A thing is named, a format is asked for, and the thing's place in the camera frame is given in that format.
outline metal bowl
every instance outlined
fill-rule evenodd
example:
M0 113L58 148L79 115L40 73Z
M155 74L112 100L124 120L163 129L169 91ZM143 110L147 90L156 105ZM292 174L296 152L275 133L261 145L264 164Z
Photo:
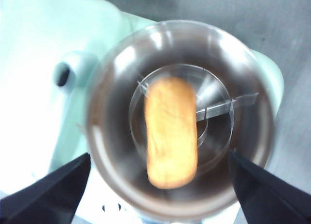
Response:
M208 70L230 98L258 95L253 105L234 108L231 141L216 164L181 188L160 190L148 181L146 162L131 132L129 110L140 81L159 68L176 64ZM87 138L103 179L140 215L157 221L199 221L233 204L236 196L229 177L228 150L235 148L261 166L271 151L273 117L256 74L258 66L238 39L199 22L160 22L121 41L93 76L88 109ZM221 96L220 86L213 83L202 82L198 88L211 100ZM215 145L225 142L217 134L226 131L227 120L225 114L208 121L208 139Z

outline bread roll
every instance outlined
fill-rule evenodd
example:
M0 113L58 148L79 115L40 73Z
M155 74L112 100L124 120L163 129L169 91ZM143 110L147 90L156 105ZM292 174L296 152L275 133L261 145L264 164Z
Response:
M151 184L174 189L189 183L198 163L195 91L186 81L161 78L147 89L147 173Z

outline hole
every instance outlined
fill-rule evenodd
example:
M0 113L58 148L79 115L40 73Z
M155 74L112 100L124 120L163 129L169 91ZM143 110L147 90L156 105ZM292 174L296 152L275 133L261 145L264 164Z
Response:
M55 66L54 82L57 86L64 86L69 78L70 67L65 62L61 62Z

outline gray wall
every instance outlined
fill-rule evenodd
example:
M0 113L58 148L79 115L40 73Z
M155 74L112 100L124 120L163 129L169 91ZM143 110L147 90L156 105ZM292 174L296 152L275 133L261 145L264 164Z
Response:
M276 121L275 175L311 193L311 0L108 0L156 21L218 26L272 58L285 80ZM244 223L243 216L238 223Z

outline metal container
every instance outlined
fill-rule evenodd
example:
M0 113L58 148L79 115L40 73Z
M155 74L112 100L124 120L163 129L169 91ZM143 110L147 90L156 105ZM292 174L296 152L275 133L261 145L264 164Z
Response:
M158 222L199 222L236 202L228 150L261 166L271 152L273 115L258 66L238 39L199 22L160 22L121 41L93 76L88 109L87 138L103 179L139 215ZM145 160L142 86L162 76L190 82L198 111L229 101L227 113L198 122L198 173L172 190L149 183ZM256 96L251 104L235 104L249 95Z

